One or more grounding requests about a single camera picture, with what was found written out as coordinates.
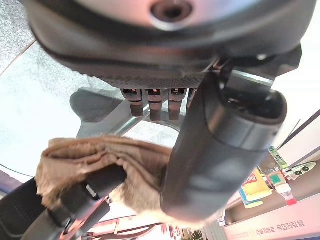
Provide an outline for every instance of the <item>brown cloth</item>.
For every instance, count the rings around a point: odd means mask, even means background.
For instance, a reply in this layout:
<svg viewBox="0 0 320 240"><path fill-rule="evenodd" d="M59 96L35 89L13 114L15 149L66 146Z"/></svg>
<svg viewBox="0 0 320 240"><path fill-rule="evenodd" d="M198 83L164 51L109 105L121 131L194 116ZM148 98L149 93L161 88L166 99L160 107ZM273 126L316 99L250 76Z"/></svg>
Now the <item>brown cloth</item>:
<svg viewBox="0 0 320 240"><path fill-rule="evenodd" d="M115 203L124 204L139 215L178 226L201 227L215 219L185 222L166 215L160 208L161 184L170 160L171 149L117 136L72 139L55 138L41 155L35 176L42 204L51 208L61 192L86 175L117 164L127 173L124 183L111 192Z"/></svg>

